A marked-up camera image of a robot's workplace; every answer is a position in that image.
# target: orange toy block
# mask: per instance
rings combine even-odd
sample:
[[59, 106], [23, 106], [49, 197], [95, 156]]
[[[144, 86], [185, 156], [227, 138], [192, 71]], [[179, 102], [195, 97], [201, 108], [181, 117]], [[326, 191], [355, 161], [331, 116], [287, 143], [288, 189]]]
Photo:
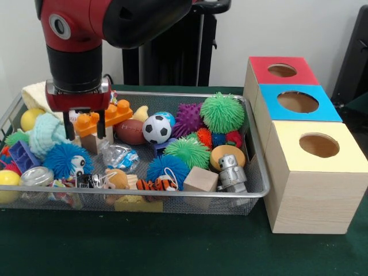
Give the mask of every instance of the orange toy block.
[[[109, 105], [105, 110], [105, 126], [111, 127], [132, 118], [133, 111], [130, 109], [130, 104], [127, 100], [120, 100], [115, 105]], [[90, 114], [81, 114], [76, 119], [74, 129], [76, 133], [81, 137], [86, 137], [89, 134], [97, 132], [97, 122], [99, 120], [99, 114], [92, 112]]]

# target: purple spiky ball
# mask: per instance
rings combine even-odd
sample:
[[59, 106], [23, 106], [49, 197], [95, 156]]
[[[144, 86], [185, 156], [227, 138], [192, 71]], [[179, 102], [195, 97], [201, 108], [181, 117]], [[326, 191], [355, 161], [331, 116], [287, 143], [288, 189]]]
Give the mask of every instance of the purple spiky ball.
[[175, 118], [177, 123], [171, 132], [172, 137], [180, 138], [204, 127], [203, 119], [200, 117], [201, 107], [202, 103], [179, 105], [179, 112]]

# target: wooden cube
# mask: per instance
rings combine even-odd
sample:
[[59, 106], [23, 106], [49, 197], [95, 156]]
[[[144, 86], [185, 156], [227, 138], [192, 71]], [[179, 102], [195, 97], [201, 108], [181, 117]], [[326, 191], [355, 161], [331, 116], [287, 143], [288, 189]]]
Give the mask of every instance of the wooden cube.
[[[193, 167], [189, 175], [184, 180], [183, 190], [215, 192], [218, 181], [218, 174], [208, 170], [204, 170], [203, 168]], [[207, 210], [210, 205], [211, 198], [186, 197], [185, 202], [200, 209]]]
[[254, 110], [259, 85], [319, 85], [303, 57], [249, 58], [243, 96]]
[[[110, 144], [114, 143], [114, 133], [113, 127], [109, 126], [106, 128], [106, 137], [105, 140], [108, 140]], [[103, 140], [97, 137], [97, 133], [89, 134], [83, 138], [80, 138], [80, 143], [83, 148], [91, 152], [92, 154], [99, 154], [98, 146]]]
[[274, 233], [344, 234], [368, 185], [368, 162], [340, 122], [274, 121], [266, 149]]
[[321, 86], [260, 85], [259, 89], [253, 111], [263, 151], [272, 120], [342, 121]]

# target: toy robot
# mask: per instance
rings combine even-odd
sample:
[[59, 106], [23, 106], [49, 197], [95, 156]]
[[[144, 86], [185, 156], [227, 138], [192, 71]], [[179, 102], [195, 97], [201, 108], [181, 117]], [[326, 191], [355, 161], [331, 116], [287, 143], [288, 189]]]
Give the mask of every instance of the toy robot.
[[222, 172], [220, 172], [221, 186], [218, 190], [226, 190], [229, 193], [246, 192], [246, 174], [242, 167], [238, 166], [235, 155], [225, 154], [218, 160]]

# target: yellow tennis ball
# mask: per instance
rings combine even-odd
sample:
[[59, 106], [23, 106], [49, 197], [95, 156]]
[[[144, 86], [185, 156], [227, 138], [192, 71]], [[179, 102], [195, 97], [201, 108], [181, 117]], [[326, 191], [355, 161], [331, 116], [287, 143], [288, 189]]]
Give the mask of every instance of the yellow tennis ball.
[[[18, 186], [20, 176], [14, 171], [0, 171], [0, 185]], [[11, 203], [19, 196], [19, 191], [0, 191], [0, 204]]]
[[44, 114], [45, 111], [39, 108], [31, 108], [27, 110], [21, 117], [21, 127], [23, 131], [30, 131], [33, 129], [38, 115]]

